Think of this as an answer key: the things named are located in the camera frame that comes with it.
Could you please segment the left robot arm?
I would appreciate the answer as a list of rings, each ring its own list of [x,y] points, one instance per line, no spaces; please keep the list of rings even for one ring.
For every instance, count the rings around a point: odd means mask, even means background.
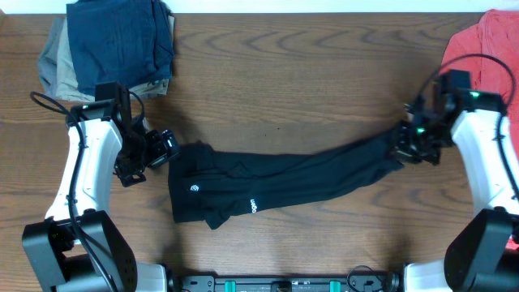
[[[163,264],[140,263],[109,215],[112,181],[146,180],[178,157],[174,134],[150,131],[132,114],[139,96],[117,83],[98,84],[91,103],[66,109],[31,92],[38,105],[63,114],[69,151],[58,193],[42,222],[26,225],[22,244],[43,291],[179,291]]]

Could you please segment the black t-shirt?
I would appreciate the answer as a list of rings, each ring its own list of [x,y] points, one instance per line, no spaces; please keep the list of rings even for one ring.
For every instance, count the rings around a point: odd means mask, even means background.
[[[391,147],[391,131],[315,154],[220,152],[185,144],[169,166],[174,222],[205,221],[215,230],[234,216],[347,195],[402,169]]]

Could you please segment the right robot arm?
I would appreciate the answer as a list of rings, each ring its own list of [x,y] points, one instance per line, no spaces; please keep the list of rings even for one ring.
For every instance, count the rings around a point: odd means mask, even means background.
[[[474,218],[444,258],[408,264],[401,291],[516,291],[518,289],[518,160],[498,93],[471,88],[467,71],[435,78],[432,105],[417,97],[407,108],[394,154],[418,164],[440,162],[456,147],[470,184]]]

